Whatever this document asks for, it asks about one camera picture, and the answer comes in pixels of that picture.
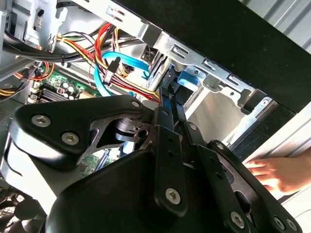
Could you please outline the person's bare hand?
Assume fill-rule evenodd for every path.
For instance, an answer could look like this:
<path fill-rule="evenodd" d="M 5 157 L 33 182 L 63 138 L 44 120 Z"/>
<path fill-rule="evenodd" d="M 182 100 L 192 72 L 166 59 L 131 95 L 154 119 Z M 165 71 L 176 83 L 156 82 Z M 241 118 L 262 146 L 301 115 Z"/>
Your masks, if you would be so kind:
<path fill-rule="evenodd" d="M 291 195 L 311 185 L 311 154 L 247 162 L 245 167 L 273 195 Z"/>

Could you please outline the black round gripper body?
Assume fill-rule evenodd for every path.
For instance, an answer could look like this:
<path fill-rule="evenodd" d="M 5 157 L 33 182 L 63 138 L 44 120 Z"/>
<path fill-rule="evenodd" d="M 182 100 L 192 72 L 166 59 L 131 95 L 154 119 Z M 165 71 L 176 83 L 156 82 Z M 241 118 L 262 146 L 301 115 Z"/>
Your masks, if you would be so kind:
<path fill-rule="evenodd" d="M 66 188 L 48 233 L 224 233 L 204 174 L 179 152 L 135 151 Z"/>

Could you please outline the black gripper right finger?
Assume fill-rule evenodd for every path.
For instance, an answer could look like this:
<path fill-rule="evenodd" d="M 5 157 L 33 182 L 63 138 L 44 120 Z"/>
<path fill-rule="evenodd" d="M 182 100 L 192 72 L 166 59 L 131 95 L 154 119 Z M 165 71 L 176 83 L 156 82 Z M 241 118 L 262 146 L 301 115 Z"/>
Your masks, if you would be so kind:
<path fill-rule="evenodd" d="M 203 221 L 215 233 L 300 233 L 301 227 L 220 141 L 206 143 L 186 121 L 183 103 L 172 96 L 175 129 L 182 134 L 184 163 L 193 166 L 195 200 L 211 207 Z"/>

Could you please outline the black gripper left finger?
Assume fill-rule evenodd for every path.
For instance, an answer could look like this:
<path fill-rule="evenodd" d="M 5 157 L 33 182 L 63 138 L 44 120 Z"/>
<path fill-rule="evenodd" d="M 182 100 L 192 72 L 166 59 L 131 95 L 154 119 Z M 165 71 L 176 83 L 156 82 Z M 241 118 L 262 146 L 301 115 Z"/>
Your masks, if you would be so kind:
<path fill-rule="evenodd" d="M 168 98 L 151 110 L 129 95 L 28 104 L 13 113 L 6 181 L 49 214 L 60 193 L 80 180 L 82 159 L 133 141 L 155 159 L 152 200 L 175 216 L 188 209 L 180 137 Z"/>

